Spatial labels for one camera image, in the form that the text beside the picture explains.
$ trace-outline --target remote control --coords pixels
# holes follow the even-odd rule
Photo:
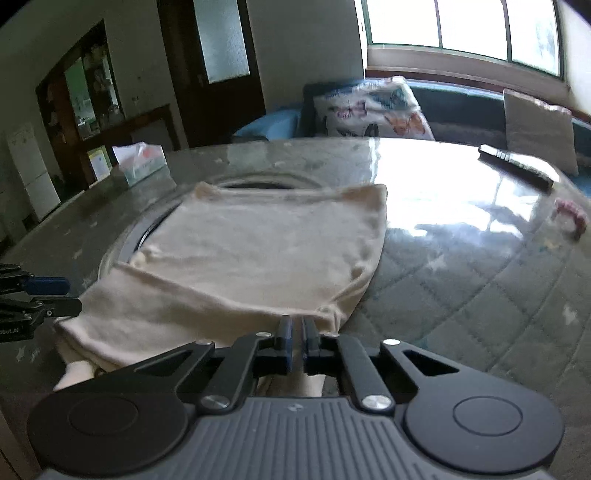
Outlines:
[[[540,170],[517,161],[510,152],[499,150],[490,145],[481,145],[478,151],[480,160],[505,170],[544,193],[552,191],[554,180]]]

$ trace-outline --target frosted glass panel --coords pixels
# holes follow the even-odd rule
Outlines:
[[[193,0],[209,83],[250,74],[236,0]]]
[[[560,54],[554,2],[508,0],[513,60],[558,75]]]
[[[374,43],[439,46],[433,0],[368,0],[367,5]]]
[[[507,59],[501,0],[439,0],[439,16],[443,48]]]

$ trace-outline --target wooden door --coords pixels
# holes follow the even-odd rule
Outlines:
[[[265,114],[246,0],[158,0],[190,147],[222,144]]]

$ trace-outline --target metal screw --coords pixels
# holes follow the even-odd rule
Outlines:
[[[392,400],[383,395],[368,395],[361,401],[361,404],[370,410],[386,410],[392,405]]]
[[[223,410],[229,404],[230,401],[221,395],[206,395],[201,399],[201,405],[209,410]]]

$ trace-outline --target folded towel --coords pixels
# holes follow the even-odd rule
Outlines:
[[[248,333],[274,332],[284,314],[338,331],[378,266],[386,195],[383,185],[199,184],[129,265],[114,265],[80,297],[78,317],[56,321],[57,349],[66,364],[76,363],[56,389],[194,340],[229,346]],[[323,380],[275,377],[259,392],[315,396]]]

